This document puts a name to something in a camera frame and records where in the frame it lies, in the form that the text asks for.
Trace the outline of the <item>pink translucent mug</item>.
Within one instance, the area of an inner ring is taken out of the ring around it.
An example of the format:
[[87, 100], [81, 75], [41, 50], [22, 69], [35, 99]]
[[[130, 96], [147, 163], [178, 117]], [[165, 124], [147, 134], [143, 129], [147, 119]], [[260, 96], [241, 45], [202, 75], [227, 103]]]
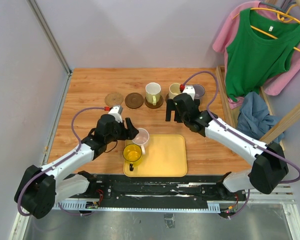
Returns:
[[138, 146], [140, 146], [142, 154], [146, 154], [146, 148], [150, 141], [150, 134], [149, 132], [144, 128], [138, 128], [138, 134], [136, 137], [132, 140], [132, 142]]

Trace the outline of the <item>yellow mug black handle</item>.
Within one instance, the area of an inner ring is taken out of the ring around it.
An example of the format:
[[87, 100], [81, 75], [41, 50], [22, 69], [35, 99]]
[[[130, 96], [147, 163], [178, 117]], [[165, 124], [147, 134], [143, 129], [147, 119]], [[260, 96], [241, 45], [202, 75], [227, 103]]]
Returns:
[[122, 154], [130, 172], [133, 172], [135, 167], [138, 167], [142, 163], [142, 148], [137, 144], [128, 144], [125, 146]]

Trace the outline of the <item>cream mug with text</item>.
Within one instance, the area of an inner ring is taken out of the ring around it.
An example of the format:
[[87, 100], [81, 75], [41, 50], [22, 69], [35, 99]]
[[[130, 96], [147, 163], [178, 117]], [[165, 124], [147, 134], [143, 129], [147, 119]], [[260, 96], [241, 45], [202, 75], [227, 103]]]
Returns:
[[173, 99], [174, 97], [176, 97], [177, 95], [182, 93], [180, 90], [180, 86], [181, 86], [180, 83], [172, 83], [169, 86], [169, 89], [168, 89], [168, 98], [169, 99]]

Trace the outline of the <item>white mug green handle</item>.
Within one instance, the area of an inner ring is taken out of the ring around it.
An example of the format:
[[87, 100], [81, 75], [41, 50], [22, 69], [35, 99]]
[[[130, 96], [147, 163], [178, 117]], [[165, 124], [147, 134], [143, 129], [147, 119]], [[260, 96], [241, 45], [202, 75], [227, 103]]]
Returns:
[[150, 82], [145, 86], [146, 100], [149, 104], [156, 106], [161, 97], [161, 86], [156, 82]]

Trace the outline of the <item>purple mug black handle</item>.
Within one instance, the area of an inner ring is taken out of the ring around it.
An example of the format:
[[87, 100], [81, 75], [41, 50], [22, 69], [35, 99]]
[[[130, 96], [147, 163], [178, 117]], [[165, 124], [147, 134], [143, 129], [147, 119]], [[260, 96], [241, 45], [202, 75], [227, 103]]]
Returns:
[[193, 84], [193, 88], [195, 90], [195, 99], [201, 99], [205, 95], [205, 88], [200, 84]]

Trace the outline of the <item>woven rattan coaster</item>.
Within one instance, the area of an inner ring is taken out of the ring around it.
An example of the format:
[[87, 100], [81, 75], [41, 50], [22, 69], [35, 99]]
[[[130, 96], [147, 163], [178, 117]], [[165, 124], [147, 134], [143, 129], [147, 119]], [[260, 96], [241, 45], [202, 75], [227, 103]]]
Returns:
[[111, 92], [105, 97], [104, 102], [108, 107], [113, 107], [115, 105], [121, 105], [123, 99], [122, 94], [118, 92]]

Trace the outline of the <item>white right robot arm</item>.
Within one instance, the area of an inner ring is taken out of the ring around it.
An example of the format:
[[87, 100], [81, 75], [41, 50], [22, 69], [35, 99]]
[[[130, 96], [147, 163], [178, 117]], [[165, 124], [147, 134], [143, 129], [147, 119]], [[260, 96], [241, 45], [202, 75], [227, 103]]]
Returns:
[[228, 200], [235, 192], [250, 189], [270, 194], [289, 172], [282, 147], [276, 142], [266, 144], [248, 137], [209, 109], [199, 110], [198, 103], [187, 93], [168, 99], [165, 120], [169, 122], [171, 112], [175, 112], [175, 122], [219, 142], [251, 165], [248, 170], [226, 173], [216, 188], [217, 196]]

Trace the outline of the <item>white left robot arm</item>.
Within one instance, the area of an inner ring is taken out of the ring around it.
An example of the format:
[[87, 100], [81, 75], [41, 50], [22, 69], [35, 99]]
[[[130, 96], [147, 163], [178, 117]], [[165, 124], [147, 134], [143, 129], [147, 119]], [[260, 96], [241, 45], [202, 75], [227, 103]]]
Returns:
[[41, 219], [55, 204], [69, 197], [93, 197], [98, 192], [95, 176], [86, 171], [69, 175], [105, 153], [108, 144], [133, 140], [138, 133], [130, 118], [120, 120], [113, 114], [103, 114], [72, 151], [54, 162], [41, 167], [31, 165], [25, 170], [14, 196], [18, 212], [24, 217]]

